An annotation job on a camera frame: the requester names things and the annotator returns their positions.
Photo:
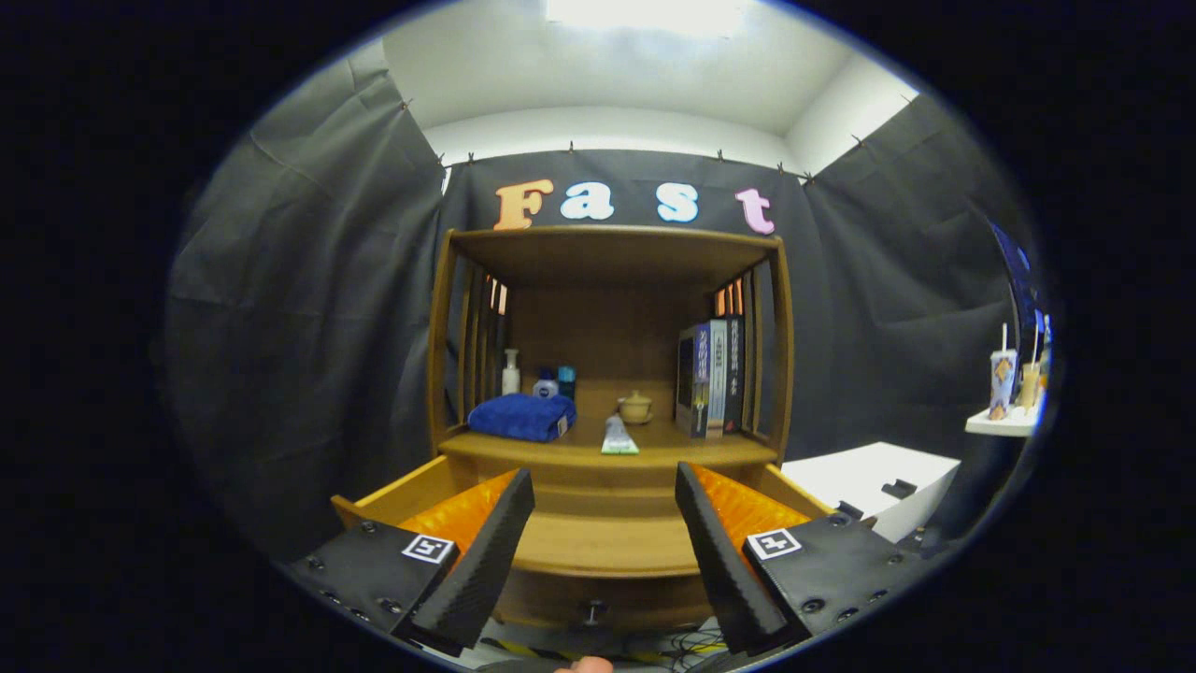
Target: wooden cabinet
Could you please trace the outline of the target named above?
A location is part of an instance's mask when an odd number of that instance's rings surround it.
[[[460,298],[456,391],[446,396],[454,281]],[[771,305],[762,302],[764,283]],[[744,430],[690,440],[673,426],[678,332],[743,313],[746,336]],[[769,428],[759,424],[762,316],[775,325],[777,372]],[[788,436],[793,387],[789,280],[782,241],[685,228],[636,226],[450,231],[437,267],[428,339],[431,463],[356,503],[356,516],[402,521],[507,470],[531,471],[536,510],[499,600],[500,619],[574,625],[600,600],[615,629],[700,623],[713,611],[673,501],[678,461],[703,465],[810,516],[831,510],[777,470]],[[576,371],[578,422],[541,445],[450,424],[499,394],[500,347],[519,349],[523,390],[539,367]],[[640,391],[654,420],[629,427],[639,455],[599,453],[617,399]]]

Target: white shelf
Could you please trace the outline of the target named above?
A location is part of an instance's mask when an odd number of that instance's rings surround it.
[[[1007,416],[1001,421],[989,421],[988,410],[968,420],[964,430],[976,435],[999,435],[1001,438],[1029,438],[1033,435],[1042,417],[1042,406],[1033,408],[1021,418]]]

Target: white letter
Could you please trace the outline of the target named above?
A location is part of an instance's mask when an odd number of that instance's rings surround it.
[[[657,186],[657,212],[665,221],[694,221],[697,216],[697,189],[691,184],[666,182]]]
[[[569,196],[561,203],[561,214],[569,219],[606,219],[615,214],[610,204],[610,186],[602,182],[579,182],[565,190]]]

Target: cup with straw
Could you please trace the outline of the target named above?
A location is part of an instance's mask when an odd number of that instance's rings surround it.
[[[1038,404],[1038,313],[1035,316],[1035,347],[1030,351],[1030,363],[1021,366],[1021,392],[1018,406],[1027,412]]]
[[[989,379],[991,397],[988,405],[989,421],[1001,421],[1009,415],[1013,398],[1013,380],[1018,369],[1018,351],[1009,349],[1009,324],[1001,323],[1001,350],[990,359]]]

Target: orange letter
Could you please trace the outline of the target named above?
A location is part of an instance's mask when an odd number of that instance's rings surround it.
[[[537,179],[499,188],[495,194],[499,196],[499,221],[494,228],[527,228],[531,226],[531,218],[524,216],[524,210],[531,214],[539,212],[544,204],[541,192],[553,192],[551,179]]]

